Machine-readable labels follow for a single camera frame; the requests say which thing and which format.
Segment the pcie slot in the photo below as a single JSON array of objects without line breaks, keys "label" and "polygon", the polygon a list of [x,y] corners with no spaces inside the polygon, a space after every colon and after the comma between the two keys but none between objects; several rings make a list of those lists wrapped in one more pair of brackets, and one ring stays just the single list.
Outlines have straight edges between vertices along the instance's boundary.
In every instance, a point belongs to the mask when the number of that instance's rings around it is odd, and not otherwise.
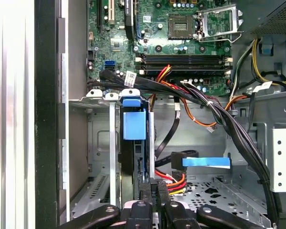
[{"label": "pcie slot", "polygon": [[108,6],[108,22],[109,24],[114,24],[114,0],[109,0]]},{"label": "pcie slot", "polygon": [[102,0],[100,0],[97,3],[97,26],[99,27],[100,30],[102,30],[102,20],[103,20],[102,10],[103,10]]}]

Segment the pci slot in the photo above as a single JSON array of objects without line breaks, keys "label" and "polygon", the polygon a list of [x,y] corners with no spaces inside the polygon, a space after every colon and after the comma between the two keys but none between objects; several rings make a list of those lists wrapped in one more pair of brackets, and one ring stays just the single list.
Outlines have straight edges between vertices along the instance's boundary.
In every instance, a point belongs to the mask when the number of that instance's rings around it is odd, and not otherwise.
[{"label": "pci slot", "polygon": [[109,7],[108,7],[108,22],[111,25],[114,25],[114,0],[109,0]]}]

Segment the yellow wire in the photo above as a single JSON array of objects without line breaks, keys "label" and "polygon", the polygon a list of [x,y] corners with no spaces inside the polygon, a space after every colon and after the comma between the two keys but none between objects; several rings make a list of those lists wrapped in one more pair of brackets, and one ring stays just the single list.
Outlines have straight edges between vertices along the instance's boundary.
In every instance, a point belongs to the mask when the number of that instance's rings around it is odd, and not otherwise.
[{"label": "yellow wire", "polygon": [[185,188],[178,190],[178,191],[175,191],[175,192],[171,192],[170,195],[175,195],[175,194],[184,193],[184,192],[185,192]]},{"label": "yellow wire", "polygon": [[253,47],[252,47],[252,60],[253,60],[253,68],[256,72],[256,75],[263,81],[263,82],[269,82],[269,80],[267,80],[266,78],[264,78],[261,73],[259,72],[258,70],[258,67],[257,67],[257,61],[256,61],[256,48],[257,48],[257,44],[258,44],[258,40],[256,39],[254,44],[253,44]]}]

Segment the white cable tie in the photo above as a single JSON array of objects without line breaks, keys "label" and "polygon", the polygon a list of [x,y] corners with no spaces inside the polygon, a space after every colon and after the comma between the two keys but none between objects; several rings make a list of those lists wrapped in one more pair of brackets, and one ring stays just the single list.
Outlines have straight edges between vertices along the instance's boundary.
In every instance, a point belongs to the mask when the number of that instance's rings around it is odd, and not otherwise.
[{"label": "white cable tie", "polygon": [[207,102],[207,106],[209,106],[210,104],[212,104],[213,103],[213,101],[209,101],[209,102]]}]

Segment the black cable bundle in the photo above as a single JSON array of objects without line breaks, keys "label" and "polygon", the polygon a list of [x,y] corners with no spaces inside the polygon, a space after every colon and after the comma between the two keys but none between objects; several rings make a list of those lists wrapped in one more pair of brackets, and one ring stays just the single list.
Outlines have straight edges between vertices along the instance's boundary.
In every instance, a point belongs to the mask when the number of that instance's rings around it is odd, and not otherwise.
[{"label": "black cable bundle", "polygon": [[[101,79],[109,80],[124,87],[124,79],[108,70],[102,71]],[[216,122],[224,126],[224,129],[231,136],[240,154],[259,176],[259,183],[263,185],[265,192],[268,217],[272,223],[277,222],[279,213],[282,212],[282,206],[279,195],[270,191],[269,170],[247,131],[224,108],[219,104],[208,100],[202,92],[190,83],[187,83],[186,86],[184,86],[184,89],[188,92],[186,93],[183,90],[174,89],[152,80],[136,77],[134,88],[136,87],[144,87],[145,89],[153,90],[153,92],[157,91],[159,94],[171,94],[208,107],[212,111]]]}]

